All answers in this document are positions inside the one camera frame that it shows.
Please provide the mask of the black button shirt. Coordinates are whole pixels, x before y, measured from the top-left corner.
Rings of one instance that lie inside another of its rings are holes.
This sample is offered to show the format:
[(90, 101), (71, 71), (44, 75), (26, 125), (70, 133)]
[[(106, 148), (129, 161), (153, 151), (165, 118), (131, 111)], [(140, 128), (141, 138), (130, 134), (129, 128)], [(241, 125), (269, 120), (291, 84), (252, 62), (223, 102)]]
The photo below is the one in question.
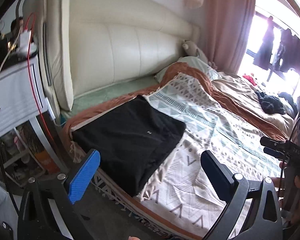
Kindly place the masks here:
[(184, 122), (154, 109), (138, 95), (73, 131), (72, 139), (84, 152), (98, 150), (100, 168), (135, 197), (175, 149), (185, 129)]

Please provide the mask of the grey clothes by window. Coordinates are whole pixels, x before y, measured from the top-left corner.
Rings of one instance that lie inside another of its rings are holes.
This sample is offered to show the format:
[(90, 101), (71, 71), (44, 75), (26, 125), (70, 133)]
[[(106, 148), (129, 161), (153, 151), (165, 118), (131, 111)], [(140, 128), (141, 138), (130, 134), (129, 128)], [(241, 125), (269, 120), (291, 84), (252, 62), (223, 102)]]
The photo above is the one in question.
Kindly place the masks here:
[(293, 97), (286, 92), (281, 92), (278, 96), (289, 104), (289, 108), (286, 110), (287, 114), (290, 117), (295, 118), (300, 111), (300, 96), (298, 96), (296, 101), (294, 101)]

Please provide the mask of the dark crumpled garment on bed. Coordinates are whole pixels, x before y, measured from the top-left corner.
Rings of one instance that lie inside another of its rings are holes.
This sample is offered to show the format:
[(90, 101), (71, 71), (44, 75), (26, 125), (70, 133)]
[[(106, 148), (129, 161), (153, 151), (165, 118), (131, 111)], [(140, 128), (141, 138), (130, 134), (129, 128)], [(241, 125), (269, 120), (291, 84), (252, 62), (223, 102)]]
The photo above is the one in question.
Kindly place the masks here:
[(267, 95), (264, 92), (255, 92), (262, 110), (267, 114), (281, 114), (286, 113), (284, 106), (278, 97)]

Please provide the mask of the beige duvet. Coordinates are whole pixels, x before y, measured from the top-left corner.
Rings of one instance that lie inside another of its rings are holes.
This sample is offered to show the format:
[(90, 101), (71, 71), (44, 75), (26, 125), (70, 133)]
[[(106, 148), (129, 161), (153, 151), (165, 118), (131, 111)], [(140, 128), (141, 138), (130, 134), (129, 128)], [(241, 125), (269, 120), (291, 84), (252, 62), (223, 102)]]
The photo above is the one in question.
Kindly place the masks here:
[(288, 139), (292, 132), (294, 120), (288, 114), (267, 114), (261, 108), (253, 85), (245, 78), (236, 74), (219, 72), (219, 79), (212, 84), (221, 92), (232, 98), (240, 106), (256, 114), (259, 118), (275, 126), (282, 137)]

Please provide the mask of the red cloth by window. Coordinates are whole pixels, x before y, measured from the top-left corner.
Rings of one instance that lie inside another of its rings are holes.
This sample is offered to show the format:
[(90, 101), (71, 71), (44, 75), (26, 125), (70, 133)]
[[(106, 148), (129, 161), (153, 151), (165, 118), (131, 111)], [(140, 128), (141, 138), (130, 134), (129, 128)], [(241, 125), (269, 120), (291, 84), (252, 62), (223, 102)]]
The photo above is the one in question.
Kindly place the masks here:
[(256, 82), (256, 80), (254, 79), (253, 76), (244, 74), (243, 78), (245, 78), (246, 80), (248, 80), (253, 86), (257, 85), (257, 82)]

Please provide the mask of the white bedside table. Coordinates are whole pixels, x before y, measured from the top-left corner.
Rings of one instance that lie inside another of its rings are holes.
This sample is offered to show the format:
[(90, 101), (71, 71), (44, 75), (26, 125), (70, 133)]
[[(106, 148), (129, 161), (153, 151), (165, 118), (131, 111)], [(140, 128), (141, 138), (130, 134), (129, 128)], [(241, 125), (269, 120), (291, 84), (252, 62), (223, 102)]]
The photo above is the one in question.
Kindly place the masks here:
[(57, 171), (68, 172), (47, 140), (37, 117), (50, 108), (44, 96), (38, 56), (8, 67), (0, 73), (0, 138), (29, 122)]

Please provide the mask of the hanging dark dress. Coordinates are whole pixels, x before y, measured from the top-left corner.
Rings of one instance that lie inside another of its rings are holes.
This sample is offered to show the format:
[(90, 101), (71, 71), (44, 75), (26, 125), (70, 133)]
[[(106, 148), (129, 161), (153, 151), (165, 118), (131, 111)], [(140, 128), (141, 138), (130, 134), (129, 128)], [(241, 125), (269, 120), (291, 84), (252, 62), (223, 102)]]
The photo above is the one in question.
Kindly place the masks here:
[(262, 44), (255, 54), (253, 64), (268, 70), (270, 66), (270, 59), (272, 55), (273, 42), (274, 42), (274, 22), (273, 16), (269, 16), (267, 19), (268, 27), (262, 40)]

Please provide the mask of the hanging dark jacket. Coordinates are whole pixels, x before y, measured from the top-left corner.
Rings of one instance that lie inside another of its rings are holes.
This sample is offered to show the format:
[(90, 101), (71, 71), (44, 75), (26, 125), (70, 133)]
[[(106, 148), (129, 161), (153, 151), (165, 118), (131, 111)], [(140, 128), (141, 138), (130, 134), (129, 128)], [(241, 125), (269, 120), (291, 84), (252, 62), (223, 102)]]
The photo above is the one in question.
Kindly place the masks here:
[(281, 40), (274, 57), (273, 67), (283, 73), (294, 69), (300, 75), (300, 38), (292, 35), (290, 29), (281, 32)]

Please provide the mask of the pale green pillow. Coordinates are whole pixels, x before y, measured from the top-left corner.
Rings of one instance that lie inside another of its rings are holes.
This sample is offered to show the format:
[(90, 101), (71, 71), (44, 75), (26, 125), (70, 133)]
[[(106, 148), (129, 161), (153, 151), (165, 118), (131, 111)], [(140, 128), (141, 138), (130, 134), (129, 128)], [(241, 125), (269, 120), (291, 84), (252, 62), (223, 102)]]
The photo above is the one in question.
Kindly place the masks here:
[[(207, 63), (205, 63), (203, 60), (201, 60), (198, 57), (194, 56), (186, 56), (186, 57), (181, 57), (177, 63), (186, 63), (188, 64), (189, 67), (196, 68), (203, 72), (210, 81), (220, 79), (221, 76), (218, 74), (216, 70), (214, 70), (212, 67), (210, 67)], [(171, 66), (165, 67), (161, 71), (159, 71), (157, 74), (155, 74), (155, 79), (157, 80), (158, 83), (160, 83), (165, 75), (165, 72), (168, 70), (168, 68)]]

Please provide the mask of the green fitted sheet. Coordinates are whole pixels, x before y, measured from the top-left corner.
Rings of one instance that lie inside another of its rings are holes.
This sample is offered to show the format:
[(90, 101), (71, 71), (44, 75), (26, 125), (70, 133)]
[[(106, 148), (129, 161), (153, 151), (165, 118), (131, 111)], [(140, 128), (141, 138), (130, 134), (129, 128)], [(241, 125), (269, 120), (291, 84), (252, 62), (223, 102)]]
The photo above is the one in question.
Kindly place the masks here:
[(154, 76), (147, 76), (128, 82), (116, 83), (109, 87), (89, 92), (74, 99), (71, 111), (61, 110), (61, 124), (64, 124), (71, 117), (90, 107), (157, 84), (158, 82)]

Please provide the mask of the white plush toy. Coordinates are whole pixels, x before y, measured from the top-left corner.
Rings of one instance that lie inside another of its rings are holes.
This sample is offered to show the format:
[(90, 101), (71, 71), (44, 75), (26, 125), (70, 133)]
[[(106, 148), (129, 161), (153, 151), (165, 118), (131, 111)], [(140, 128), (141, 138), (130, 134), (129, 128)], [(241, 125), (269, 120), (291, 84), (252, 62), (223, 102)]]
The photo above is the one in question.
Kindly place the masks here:
[(197, 57), (203, 62), (208, 63), (208, 59), (203, 51), (193, 41), (183, 41), (182, 47), (188, 56)]

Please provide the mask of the pink left curtain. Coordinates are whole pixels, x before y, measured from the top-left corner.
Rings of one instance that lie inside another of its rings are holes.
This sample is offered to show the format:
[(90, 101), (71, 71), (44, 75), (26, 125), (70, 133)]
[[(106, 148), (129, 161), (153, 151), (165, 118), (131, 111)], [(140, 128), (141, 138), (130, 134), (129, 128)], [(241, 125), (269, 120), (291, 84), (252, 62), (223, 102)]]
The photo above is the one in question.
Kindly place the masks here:
[(239, 70), (255, 12), (256, 0), (204, 0), (204, 52), (218, 69)]

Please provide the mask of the cream leather headboard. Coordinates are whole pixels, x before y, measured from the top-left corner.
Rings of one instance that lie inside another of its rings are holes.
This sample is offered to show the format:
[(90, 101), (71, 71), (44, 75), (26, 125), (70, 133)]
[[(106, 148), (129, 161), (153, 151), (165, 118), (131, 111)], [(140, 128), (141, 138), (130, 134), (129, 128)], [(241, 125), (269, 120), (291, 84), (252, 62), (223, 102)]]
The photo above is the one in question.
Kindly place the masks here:
[(162, 70), (200, 28), (152, 0), (36, 0), (46, 96), (56, 116), (74, 100)]

